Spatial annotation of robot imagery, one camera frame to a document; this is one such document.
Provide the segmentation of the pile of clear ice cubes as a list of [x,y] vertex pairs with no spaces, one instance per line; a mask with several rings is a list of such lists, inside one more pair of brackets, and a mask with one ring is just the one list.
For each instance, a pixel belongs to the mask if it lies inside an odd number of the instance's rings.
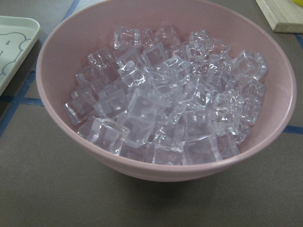
[[63,110],[76,133],[117,156],[188,166],[228,159],[250,135],[263,104],[262,55],[208,31],[181,40],[174,26],[120,27],[87,56]]

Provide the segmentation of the pink bowl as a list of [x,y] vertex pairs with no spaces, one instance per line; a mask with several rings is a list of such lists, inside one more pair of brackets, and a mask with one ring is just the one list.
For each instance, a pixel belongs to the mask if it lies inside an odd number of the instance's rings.
[[[239,155],[202,165],[157,165],[111,154],[75,132],[63,104],[74,87],[75,73],[87,63],[86,56],[108,45],[121,26],[157,29],[164,23],[173,24],[183,38],[192,31],[206,29],[230,44],[234,54],[246,49],[263,55],[268,66],[263,108],[251,134],[240,145]],[[285,129],[296,103],[294,71],[278,43],[243,15],[206,0],[106,0],[79,10],[60,23],[44,42],[36,65],[36,82],[50,117],[89,154],[125,175],[157,182],[199,179],[259,153]]]

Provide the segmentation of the cream bear tray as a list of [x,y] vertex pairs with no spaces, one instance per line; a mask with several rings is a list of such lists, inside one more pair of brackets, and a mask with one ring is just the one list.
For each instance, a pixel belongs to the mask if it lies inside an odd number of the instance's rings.
[[0,17],[0,93],[2,94],[17,70],[34,47],[40,24],[26,17]]

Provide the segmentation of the wooden cutting board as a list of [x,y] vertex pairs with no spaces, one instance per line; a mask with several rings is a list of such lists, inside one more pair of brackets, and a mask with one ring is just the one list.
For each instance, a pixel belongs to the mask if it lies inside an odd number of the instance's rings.
[[303,33],[303,7],[292,0],[256,0],[274,32]]

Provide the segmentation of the half lemon slice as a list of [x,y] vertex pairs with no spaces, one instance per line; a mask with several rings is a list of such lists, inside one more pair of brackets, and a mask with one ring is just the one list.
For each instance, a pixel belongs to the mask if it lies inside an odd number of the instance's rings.
[[293,2],[301,6],[303,5],[303,0],[293,0]]

